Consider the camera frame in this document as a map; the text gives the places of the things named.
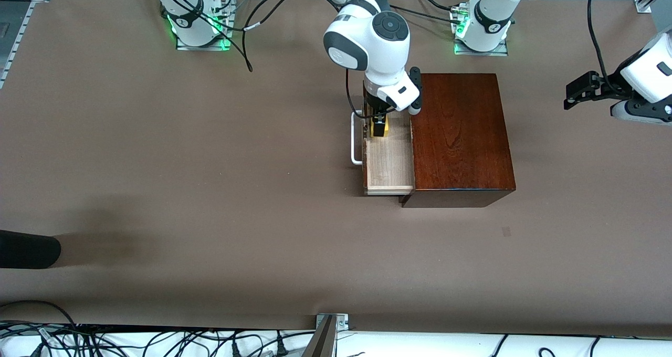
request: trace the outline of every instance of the table surface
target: table surface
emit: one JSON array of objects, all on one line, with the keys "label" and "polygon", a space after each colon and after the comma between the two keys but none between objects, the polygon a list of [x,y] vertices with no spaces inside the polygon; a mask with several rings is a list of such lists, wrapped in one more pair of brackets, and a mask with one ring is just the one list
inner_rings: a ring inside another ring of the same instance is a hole
[{"label": "table surface", "polygon": [[[0,271],[3,301],[78,323],[305,328],[337,311],[359,329],[672,331],[672,129],[614,120],[609,101],[562,110],[597,68],[585,2],[523,1],[508,58],[454,56],[446,25],[405,15],[409,67],[499,78],[518,190],[481,209],[363,196],[323,0],[249,33],[254,73],[233,51],[175,51],[157,8],[35,8],[0,91],[0,228],[65,251]],[[655,33],[631,1],[594,19],[611,70]]]}]

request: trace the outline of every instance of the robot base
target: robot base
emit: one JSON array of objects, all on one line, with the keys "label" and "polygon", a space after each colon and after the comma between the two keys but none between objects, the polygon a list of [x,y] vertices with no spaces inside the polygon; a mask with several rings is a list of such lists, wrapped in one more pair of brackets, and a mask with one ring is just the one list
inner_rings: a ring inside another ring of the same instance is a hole
[{"label": "robot base", "polygon": [[465,25],[469,22],[468,12],[468,3],[460,3],[458,11],[450,12],[450,19],[458,20],[461,22],[460,25],[451,24],[450,28],[453,32],[453,41],[454,41],[454,53],[455,55],[478,55],[478,56],[509,56],[509,49],[507,48],[506,39],[502,41],[494,50],[491,51],[475,51],[466,46],[461,39],[456,37],[458,32],[461,32],[464,29]]},{"label": "robot base", "polygon": [[[214,13],[212,16],[217,17],[221,24],[233,27],[233,22],[236,18],[236,8],[238,0],[217,0],[220,2],[220,6],[224,6],[217,13]],[[224,28],[221,25],[213,24],[213,29],[222,31]],[[231,42],[227,41],[218,31],[215,32],[217,37],[213,39],[209,44],[205,46],[189,46],[183,43],[179,38],[176,38],[175,49],[182,51],[228,51],[231,48]],[[228,29],[226,31],[226,36],[231,38],[233,37],[233,30]]]}]

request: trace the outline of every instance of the wooden cabinet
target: wooden cabinet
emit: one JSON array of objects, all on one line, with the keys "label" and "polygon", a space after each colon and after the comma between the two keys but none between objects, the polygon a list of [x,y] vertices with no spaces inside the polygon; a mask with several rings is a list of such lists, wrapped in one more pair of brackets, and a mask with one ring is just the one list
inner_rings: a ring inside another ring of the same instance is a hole
[{"label": "wooden cabinet", "polygon": [[423,108],[391,113],[387,138],[363,142],[369,195],[409,208],[485,207],[516,190],[494,74],[422,74]]}]

